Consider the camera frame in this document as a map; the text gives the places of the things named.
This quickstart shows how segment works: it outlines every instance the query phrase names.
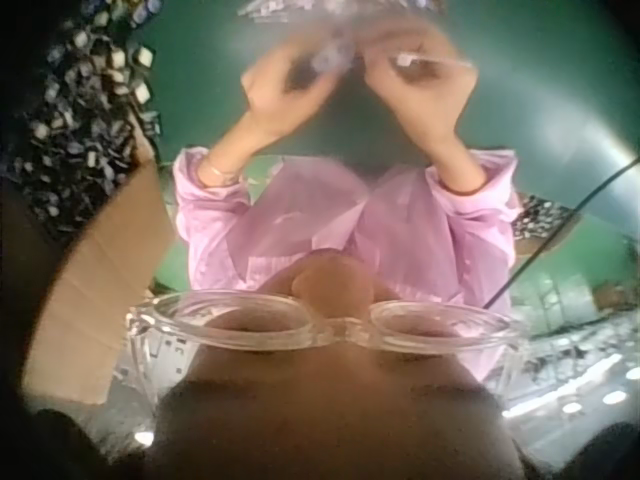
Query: shirt cuff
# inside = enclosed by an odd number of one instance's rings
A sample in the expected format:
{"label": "shirt cuff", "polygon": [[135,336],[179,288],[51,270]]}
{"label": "shirt cuff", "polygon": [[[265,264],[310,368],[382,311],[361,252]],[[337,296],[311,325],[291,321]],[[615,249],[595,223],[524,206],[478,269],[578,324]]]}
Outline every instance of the shirt cuff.
{"label": "shirt cuff", "polygon": [[440,183],[435,167],[426,169],[425,177],[436,199],[449,215],[473,216],[487,210],[497,210],[504,221],[512,222],[520,206],[513,190],[513,174],[517,158],[513,150],[470,150],[487,172],[487,184],[473,195],[456,195]]}

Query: ceiling light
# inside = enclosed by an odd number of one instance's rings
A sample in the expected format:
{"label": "ceiling light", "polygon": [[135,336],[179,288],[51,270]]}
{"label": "ceiling light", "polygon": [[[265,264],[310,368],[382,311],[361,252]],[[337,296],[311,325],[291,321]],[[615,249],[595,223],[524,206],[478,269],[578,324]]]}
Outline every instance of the ceiling light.
{"label": "ceiling light", "polygon": [[524,402],[518,403],[508,410],[502,412],[504,418],[514,418],[532,412],[548,403],[556,401],[560,397],[567,395],[574,395],[576,391],[587,385],[589,382],[598,380],[602,375],[613,367],[616,363],[622,360],[622,355],[614,353],[613,355],[603,358],[599,362],[591,365],[587,370],[579,377],[569,380],[556,390],[545,393],[540,397],[535,397]]}
{"label": "ceiling light", "polygon": [[628,380],[640,380],[640,367],[632,368],[627,372]]}
{"label": "ceiling light", "polygon": [[607,405],[615,405],[616,403],[623,402],[627,398],[627,394],[622,390],[616,390],[615,392],[608,393],[602,398],[602,401]]}
{"label": "ceiling light", "polygon": [[153,443],[153,432],[136,432],[133,438],[136,439],[136,442],[149,447]]}
{"label": "ceiling light", "polygon": [[567,403],[564,407],[562,407],[562,411],[564,413],[577,413],[582,410],[582,405],[577,402]]}

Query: clear safety glasses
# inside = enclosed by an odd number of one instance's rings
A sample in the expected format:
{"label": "clear safety glasses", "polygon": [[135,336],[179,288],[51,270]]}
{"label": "clear safety glasses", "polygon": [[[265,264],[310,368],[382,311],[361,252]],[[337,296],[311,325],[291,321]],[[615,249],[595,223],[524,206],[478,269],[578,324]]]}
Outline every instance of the clear safety glasses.
{"label": "clear safety glasses", "polygon": [[289,297],[204,290],[154,298],[133,308],[127,320],[136,373],[152,407],[185,377],[198,348],[277,352],[346,341],[388,352],[456,355],[465,366],[495,364],[484,383],[502,395],[524,346],[520,322],[439,303],[378,303],[362,321],[321,318]]}

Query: electronic components pile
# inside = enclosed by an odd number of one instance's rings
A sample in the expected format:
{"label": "electronic components pile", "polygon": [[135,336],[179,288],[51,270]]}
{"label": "electronic components pile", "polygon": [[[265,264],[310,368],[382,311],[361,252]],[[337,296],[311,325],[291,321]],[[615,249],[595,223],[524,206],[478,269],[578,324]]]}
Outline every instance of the electronic components pile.
{"label": "electronic components pile", "polygon": [[368,15],[390,9],[441,12],[443,0],[254,0],[238,11],[256,22],[292,22],[309,15]]}
{"label": "electronic components pile", "polygon": [[41,90],[15,119],[2,145],[12,180],[48,234],[68,245],[136,168],[132,115],[147,136],[160,134],[157,112],[143,112],[153,53],[114,40],[135,26],[118,0],[83,3],[66,21],[40,74]]}
{"label": "electronic components pile", "polygon": [[523,212],[513,222],[516,240],[547,238],[571,214],[571,209],[530,195],[522,201]]}

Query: black cable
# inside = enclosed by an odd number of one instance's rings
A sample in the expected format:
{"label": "black cable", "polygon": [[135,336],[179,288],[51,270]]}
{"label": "black cable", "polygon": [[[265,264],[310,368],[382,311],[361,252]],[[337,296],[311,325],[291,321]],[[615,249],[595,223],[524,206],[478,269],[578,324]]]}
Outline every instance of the black cable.
{"label": "black cable", "polygon": [[578,215],[578,213],[580,213],[580,211],[582,211],[584,209],[584,207],[586,207],[589,204],[589,202],[591,202],[591,200],[593,200],[594,197],[596,197],[596,195],[598,195],[602,190],[607,188],[611,183],[613,183],[619,177],[621,177],[626,172],[628,172],[633,167],[635,167],[638,163],[640,163],[640,157],[637,157],[635,160],[630,162],[627,166],[622,167],[620,170],[615,172],[613,175],[611,175],[609,178],[607,178],[604,182],[602,182],[600,185],[598,185],[596,188],[594,188],[591,191],[591,193],[589,193],[586,197],[584,197],[584,199],[576,206],[576,208],[574,208],[571,211],[571,213],[562,221],[562,223],[560,225],[558,225],[558,228],[556,228],[553,231],[553,233],[551,235],[549,235],[544,242],[542,242],[542,244],[538,247],[538,249],[531,254],[531,256],[520,266],[520,268],[518,268],[518,270],[516,270],[513,273],[513,275],[511,275],[509,280],[507,280],[505,282],[505,284],[502,287],[500,287],[500,289],[495,293],[495,295],[493,297],[491,297],[491,299],[489,299],[489,301],[487,303],[484,304],[483,308],[485,308],[485,309],[491,308],[493,306],[493,304],[496,303],[496,301],[502,295],[504,295],[504,293],[507,290],[509,290],[511,285],[513,285],[513,283],[518,278],[520,278],[520,276],[525,272],[525,270],[527,268],[529,268],[533,262],[536,261],[536,259],[546,250],[546,248],[551,244],[551,242],[553,242],[553,240],[558,235],[560,235],[560,233],[562,233],[562,231],[565,229],[565,227],[576,217],[576,215]]}

